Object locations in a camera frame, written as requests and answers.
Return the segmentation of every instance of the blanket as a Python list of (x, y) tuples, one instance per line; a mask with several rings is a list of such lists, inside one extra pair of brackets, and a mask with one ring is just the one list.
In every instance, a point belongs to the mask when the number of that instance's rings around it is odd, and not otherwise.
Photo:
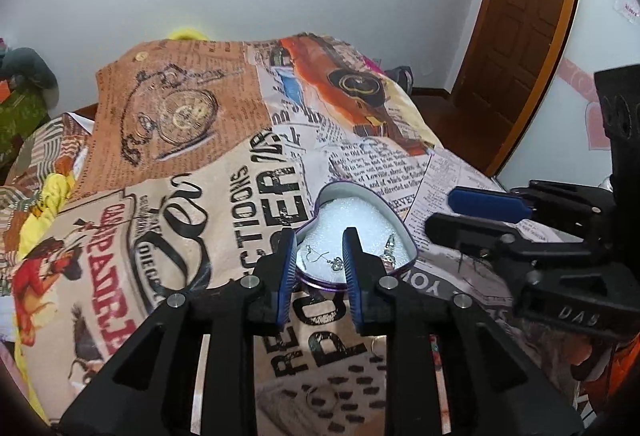
[(25, 140), (6, 182), (0, 186), (0, 296), (10, 294), (20, 229), (49, 174), (68, 174), (89, 134), (71, 116), (48, 122)]
[[(284, 226), (312, 218), (324, 185), (357, 182), (407, 217), (438, 146), (398, 85), (350, 45), (309, 33), (144, 43), (97, 82), (78, 183), (9, 275), (22, 371), (52, 423), (169, 294), (251, 273)], [(508, 291), (490, 269), (467, 264), (475, 273), (458, 282), (443, 276), (462, 262), (443, 265), (401, 278), (450, 298), (479, 276), (503, 294), (489, 301), (506, 322)], [(344, 294), (296, 291), (284, 332), (255, 339), (258, 432), (382, 434), (375, 342), (355, 332)], [(318, 407), (327, 395), (330, 411)]]

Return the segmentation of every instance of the door frame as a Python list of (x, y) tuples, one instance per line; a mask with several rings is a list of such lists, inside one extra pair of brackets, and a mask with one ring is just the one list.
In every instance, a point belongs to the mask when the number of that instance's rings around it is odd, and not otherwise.
[[(516, 122), (513, 124), (513, 127), (511, 127), (507, 138), (498, 150), (498, 153), (492, 159), (491, 163), (488, 165), (487, 169), (484, 171), (485, 175), (493, 177), (502, 168), (533, 118), (533, 115), (542, 101), (542, 97), (545, 95), (546, 90), (553, 79), (556, 67), (562, 57), (564, 45), (569, 37), (569, 32), (571, 31), (571, 24), (574, 20), (577, 3), (578, 0), (563, 0), (556, 31), (551, 40), (549, 51), (546, 54), (545, 61), (543, 62), (542, 68), (538, 74), (538, 78), (536, 79), (536, 82), (529, 93), (529, 98), (525, 102)], [(471, 64), (473, 54), (478, 47), (482, 26), (484, 25), (484, 21), (488, 13), (489, 5), (490, 0), (482, 0), (480, 10), (478, 11), (478, 18), (476, 19), (476, 25), (465, 53), (465, 58), (462, 61), (458, 77), (456, 78), (456, 82), (451, 90), (451, 98), (454, 102), (456, 93), (459, 92), (460, 87), (462, 87), (465, 82), (466, 72)]]

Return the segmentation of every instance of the blue handle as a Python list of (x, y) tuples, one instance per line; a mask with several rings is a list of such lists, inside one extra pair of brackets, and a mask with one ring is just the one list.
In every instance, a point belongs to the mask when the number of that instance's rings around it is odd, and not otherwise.
[(447, 203), (457, 214), (507, 223), (530, 220), (533, 213), (519, 197), (465, 187), (454, 188)]

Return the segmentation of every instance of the orange car print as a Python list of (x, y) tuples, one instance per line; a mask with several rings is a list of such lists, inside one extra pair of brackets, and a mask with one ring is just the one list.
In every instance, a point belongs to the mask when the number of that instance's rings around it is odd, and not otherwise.
[(346, 119), (358, 136), (386, 136), (412, 156), (425, 154), (427, 144), (405, 138), (385, 109), (380, 78), (356, 71), (324, 39), (302, 34), (280, 40), (278, 57), (291, 62), (296, 74), (318, 90), (322, 100)]

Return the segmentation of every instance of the yellow pom-pom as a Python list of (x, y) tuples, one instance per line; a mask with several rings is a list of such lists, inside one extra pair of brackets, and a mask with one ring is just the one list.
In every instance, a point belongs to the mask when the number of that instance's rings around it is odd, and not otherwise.
[(208, 41), (209, 38), (193, 28), (180, 28), (169, 34), (168, 39), (175, 41)]

